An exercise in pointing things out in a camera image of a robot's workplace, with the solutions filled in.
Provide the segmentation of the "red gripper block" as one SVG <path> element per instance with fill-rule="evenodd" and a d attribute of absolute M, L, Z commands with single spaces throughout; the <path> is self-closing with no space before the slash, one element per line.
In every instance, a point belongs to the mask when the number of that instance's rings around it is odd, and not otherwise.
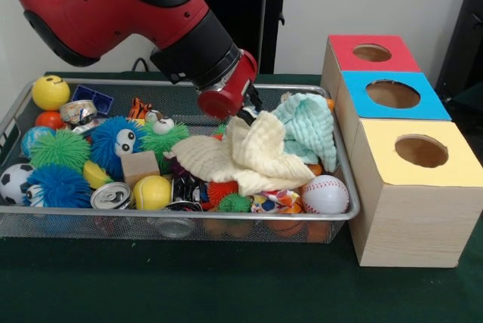
<path fill-rule="evenodd" d="M 198 106 L 210 117 L 225 119 L 236 115 L 251 126 L 263 106 L 254 86 L 257 73 L 257 61 L 248 51 L 241 50 L 240 58 L 227 74 L 198 90 Z M 253 106 L 245 106 L 247 100 Z"/>

